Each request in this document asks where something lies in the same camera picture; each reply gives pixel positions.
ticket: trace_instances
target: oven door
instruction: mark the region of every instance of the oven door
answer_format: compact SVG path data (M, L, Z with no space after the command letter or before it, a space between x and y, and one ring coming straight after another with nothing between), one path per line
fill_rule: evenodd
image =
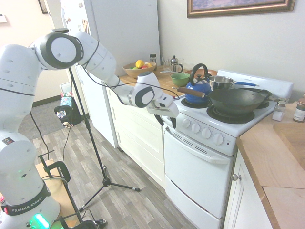
M164 128L165 173L189 199L217 218L223 217L233 156Z

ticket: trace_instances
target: tripod stand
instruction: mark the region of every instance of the tripod stand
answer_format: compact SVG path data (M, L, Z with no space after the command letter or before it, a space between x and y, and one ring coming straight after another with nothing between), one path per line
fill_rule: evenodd
M75 88L75 92L76 92L76 95L77 95L77 98L80 102L80 106L81 106L81 110L82 110L82 113L84 115L84 120L85 120L85 124L86 124L86 128L88 129L88 132L89 132L89 135L90 135L90 138L91 138L91 141L92 141L92 144L93 144L93 148L94 148L94 151L95 151L95 154L96 154L96 157L97 157L97 160L99 162L99 165L100 165L100 168L101 168L101 171L102 171L102 174L103 174L103 186L79 209L79 212L83 212L85 207L93 200L93 198L104 188L104 187L108 187L110 185L113 185L113 186L118 186L118 187L124 187L124 188L128 188L128 189L132 189L132 190L135 190L135 191L138 191L140 192L141 190L138 188L138 187L130 187L130 186L126 186L126 185L120 185L120 184L115 184L115 183L112 183L110 181L110 179L107 177L107 167L106 166L103 166L102 162L101 162L101 159L100 159L100 156L99 156L99 152L97 150L97 147L96 147L96 144L95 144L95 141L94 141L94 138L93 138L93 134L92 134L92 131L91 131L91 128L90 128L90 123L89 123L89 120L87 119L86 115L85 115L85 110L83 108L83 105L81 103L81 98L80 98L80 94L77 90L77 86L76 86L76 83L75 83L75 80L74 80L74 76L73 76L73 73L72 73L72 68L69 68L69 72L70 72L70 75L71 75L71 81L74 85L74 88Z

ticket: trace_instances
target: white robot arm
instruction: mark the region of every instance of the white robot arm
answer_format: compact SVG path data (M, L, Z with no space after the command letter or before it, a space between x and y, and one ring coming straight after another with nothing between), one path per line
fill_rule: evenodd
M101 79L126 105L146 107L156 116L174 120L179 111L173 97L158 88L151 72L140 74L135 87L124 85L114 74L116 60L90 35L74 37L61 32L37 39L30 47L6 45L0 49L0 229L47 229L60 206L52 198L35 167L35 146L18 133L30 113L38 76L43 70L81 64Z
M66 69L79 63L103 83L111 87L120 101L139 108L147 107L154 115L175 118L178 115L173 97L163 93L152 72L138 76L135 87L124 85L114 74L116 60L112 54L92 36L79 32L73 37L60 33L50 33L32 44L37 57L46 69Z

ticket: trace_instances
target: butcher block countertop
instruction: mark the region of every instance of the butcher block countertop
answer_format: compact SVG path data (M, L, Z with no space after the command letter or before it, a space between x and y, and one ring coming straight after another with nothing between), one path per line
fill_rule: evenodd
M181 92L177 92L177 90L173 89L172 87L178 87L178 86L175 86L173 83L172 83L172 80L171 80L171 74L172 73L161 73L160 71L163 71L163 66L159 66L157 68L156 71L153 71L153 73L157 76L158 80L159 80L159 83L160 83L160 86L164 89L167 89L167 90L170 90L170 91L173 91L175 92L177 95L183 95L184 93L181 93ZM120 80L123 82L123 83L133 83L133 82L137 82L137 79L129 76L129 75L124 75L124 76L120 76ZM171 93L167 90L163 90L164 93L167 93L167 94L170 94L170 95L174 95L174 93Z
M237 139L255 188L274 229L305 228L305 123L264 118Z

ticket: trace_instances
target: refrigerator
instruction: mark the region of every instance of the refrigerator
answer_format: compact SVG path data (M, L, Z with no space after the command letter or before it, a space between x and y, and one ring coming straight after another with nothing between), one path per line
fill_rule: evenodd
M149 61L152 53L160 65L157 0L61 0L61 17L69 35L86 32L114 55L118 76L126 74L124 65ZM118 147L106 88L81 66L75 68L94 127Z

